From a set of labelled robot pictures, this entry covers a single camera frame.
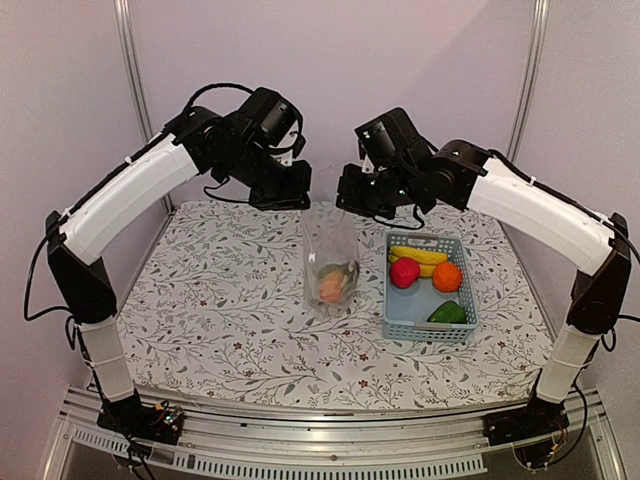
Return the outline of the red toy apple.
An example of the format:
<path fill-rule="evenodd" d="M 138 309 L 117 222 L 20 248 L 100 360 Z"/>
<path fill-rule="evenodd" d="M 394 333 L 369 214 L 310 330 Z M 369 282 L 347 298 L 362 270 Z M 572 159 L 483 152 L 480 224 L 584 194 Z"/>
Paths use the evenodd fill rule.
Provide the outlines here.
<path fill-rule="evenodd" d="M 394 261 L 389 269 L 390 282 L 399 289 L 409 288 L 421 274 L 420 264 L 408 257 Z"/>

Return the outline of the clear zip top bag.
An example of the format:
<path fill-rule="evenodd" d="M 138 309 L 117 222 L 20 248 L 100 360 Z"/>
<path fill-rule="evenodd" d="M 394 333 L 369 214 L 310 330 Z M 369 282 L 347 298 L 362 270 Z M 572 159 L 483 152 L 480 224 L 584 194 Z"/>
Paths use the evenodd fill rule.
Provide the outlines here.
<path fill-rule="evenodd" d="M 323 303 L 318 298 L 317 271 L 328 263 L 360 264 L 357 232 L 350 214 L 336 206 L 338 173 L 329 165 L 313 174 L 310 208 L 301 214 L 303 239 L 302 262 L 304 299 L 319 315 L 331 317 L 342 314 L 349 307 L 357 282 L 347 285 L 342 301 Z"/>

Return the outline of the green toy cabbage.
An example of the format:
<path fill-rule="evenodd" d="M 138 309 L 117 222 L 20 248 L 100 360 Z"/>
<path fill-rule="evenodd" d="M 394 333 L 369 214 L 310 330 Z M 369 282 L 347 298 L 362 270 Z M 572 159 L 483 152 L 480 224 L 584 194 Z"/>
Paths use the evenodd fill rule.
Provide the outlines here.
<path fill-rule="evenodd" d="M 355 260 L 346 263 L 328 263 L 322 266 L 316 273 L 318 283 L 328 280 L 330 276 L 339 276 L 340 283 L 346 287 L 357 282 L 360 264 Z"/>

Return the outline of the light blue plastic basket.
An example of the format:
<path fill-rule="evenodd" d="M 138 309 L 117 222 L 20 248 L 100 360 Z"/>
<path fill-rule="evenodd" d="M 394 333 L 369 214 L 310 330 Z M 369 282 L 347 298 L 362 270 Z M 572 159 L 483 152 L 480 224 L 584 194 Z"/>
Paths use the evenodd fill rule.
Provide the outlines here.
<path fill-rule="evenodd" d="M 430 278 L 419 278 L 412 286 L 400 289 L 384 279 L 383 336 L 391 340 L 463 343 L 479 320 L 474 288 L 471 285 L 465 249 L 461 240 L 453 236 L 436 236 L 426 233 L 390 231 L 385 238 L 386 247 L 412 247 L 445 253 L 462 275 L 462 282 L 455 292 L 441 292 Z M 463 323 L 434 323 L 428 318 L 448 301 L 456 303 L 465 312 Z"/>

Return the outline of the green orange toy mango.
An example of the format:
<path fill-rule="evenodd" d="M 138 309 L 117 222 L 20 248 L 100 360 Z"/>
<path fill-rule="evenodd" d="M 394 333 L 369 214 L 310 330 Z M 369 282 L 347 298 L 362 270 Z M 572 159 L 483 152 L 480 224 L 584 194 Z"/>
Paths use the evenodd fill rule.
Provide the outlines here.
<path fill-rule="evenodd" d="M 339 271 L 326 274 L 318 287 L 318 298 L 323 303 L 336 304 L 342 301 L 346 286 L 346 275 Z"/>

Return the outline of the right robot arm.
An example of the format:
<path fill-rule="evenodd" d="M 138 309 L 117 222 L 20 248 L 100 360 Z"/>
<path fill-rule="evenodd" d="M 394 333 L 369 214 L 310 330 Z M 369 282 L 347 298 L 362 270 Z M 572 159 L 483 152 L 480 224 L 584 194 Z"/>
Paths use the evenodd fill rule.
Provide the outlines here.
<path fill-rule="evenodd" d="M 425 141 L 379 147 L 364 142 L 363 157 L 380 170 L 344 167 L 338 208 L 360 216 L 392 219 L 399 206 L 429 212 L 437 202 L 491 216 L 545 244 L 577 269 L 566 321 L 539 374 L 533 400 L 517 415 L 517 427 L 537 436 L 556 417 L 600 337 L 620 317 L 631 274 L 626 222 L 606 217 L 520 172 L 499 152 L 452 140 L 437 152 Z"/>

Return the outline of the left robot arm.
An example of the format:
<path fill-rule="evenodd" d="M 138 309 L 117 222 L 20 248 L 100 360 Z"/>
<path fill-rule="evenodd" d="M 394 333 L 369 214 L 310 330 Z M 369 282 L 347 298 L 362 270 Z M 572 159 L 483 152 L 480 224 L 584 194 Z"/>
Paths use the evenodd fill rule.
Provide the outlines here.
<path fill-rule="evenodd" d="M 234 178 L 263 210 L 303 210 L 311 167 L 299 159 L 305 140 L 297 109 L 241 106 L 221 116 L 191 106 L 170 120 L 76 205 L 47 219 L 47 262 L 79 329 L 85 360 L 111 419 L 128 434 L 148 426 L 115 324 L 116 295 L 102 255 L 111 242 L 161 197 L 195 177 Z"/>

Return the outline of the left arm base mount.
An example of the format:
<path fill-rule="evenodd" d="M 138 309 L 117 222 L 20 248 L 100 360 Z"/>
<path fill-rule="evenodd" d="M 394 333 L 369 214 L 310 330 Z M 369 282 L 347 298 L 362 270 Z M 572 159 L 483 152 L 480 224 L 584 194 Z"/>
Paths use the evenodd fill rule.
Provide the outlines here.
<path fill-rule="evenodd" d="M 124 400 L 104 400 L 97 425 L 126 438 L 177 445 L 184 424 L 184 410 L 162 401 L 144 405 L 137 391 Z"/>

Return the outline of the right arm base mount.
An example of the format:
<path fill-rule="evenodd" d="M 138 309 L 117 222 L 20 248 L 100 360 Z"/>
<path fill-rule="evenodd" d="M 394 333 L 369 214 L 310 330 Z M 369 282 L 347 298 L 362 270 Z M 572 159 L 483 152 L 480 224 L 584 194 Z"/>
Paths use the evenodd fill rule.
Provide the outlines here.
<path fill-rule="evenodd" d="M 532 396 L 522 407 L 485 415 L 482 424 L 483 436 L 495 446 L 559 432 L 569 427 L 569 419 L 563 402 Z"/>

